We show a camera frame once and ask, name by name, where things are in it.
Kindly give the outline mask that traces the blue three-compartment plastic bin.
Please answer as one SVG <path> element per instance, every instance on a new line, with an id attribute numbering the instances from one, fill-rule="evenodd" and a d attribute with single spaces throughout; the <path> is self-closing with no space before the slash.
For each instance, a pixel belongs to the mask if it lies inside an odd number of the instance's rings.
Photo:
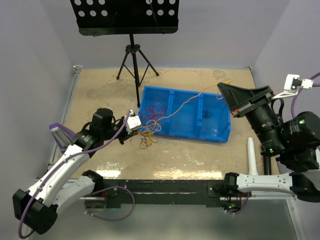
<path id="1" fill-rule="evenodd" d="M 139 108 L 144 134 L 226 143 L 231 116 L 222 95 L 146 86 Z"/>

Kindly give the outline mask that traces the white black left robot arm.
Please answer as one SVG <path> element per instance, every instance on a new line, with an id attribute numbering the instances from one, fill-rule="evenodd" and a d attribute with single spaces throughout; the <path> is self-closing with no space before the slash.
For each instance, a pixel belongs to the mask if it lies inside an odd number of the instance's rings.
<path id="1" fill-rule="evenodd" d="M 126 116 L 115 119 L 111 109 L 97 109 L 92 120 L 74 135 L 53 167 L 27 190 L 18 189 L 13 194 L 14 216 L 19 220 L 19 238 L 29 237 L 28 234 L 23 234 L 24 225 L 30 228 L 31 233 L 42 235 L 79 198 L 87 195 L 99 196 L 104 190 L 104 178 L 95 171 L 88 170 L 75 182 L 67 182 L 97 151 L 114 140 L 124 144 L 137 134 L 140 127 L 141 119 L 133 110 L 129 110 Z"/>

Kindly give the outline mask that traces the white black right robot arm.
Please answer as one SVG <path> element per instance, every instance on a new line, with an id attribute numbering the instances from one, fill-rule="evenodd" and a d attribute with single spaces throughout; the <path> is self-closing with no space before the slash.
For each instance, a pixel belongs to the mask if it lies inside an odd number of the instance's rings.
<path id="1" fill-rule="evenodd" d="M 277 175 L 248 175 L 229 172 L 215 190 L 222 196 L 241 193 L 279 192 L 311 203 L 320 201 L 320 118 L 304 111 L 286 122 L 275 113 L 275 94 L 267 85 L 247 89 L 220 82 L 218 85 L 231 115 L 246 117 L 263 151 L 262 156 L 275 157 L 291 171 Z"/>

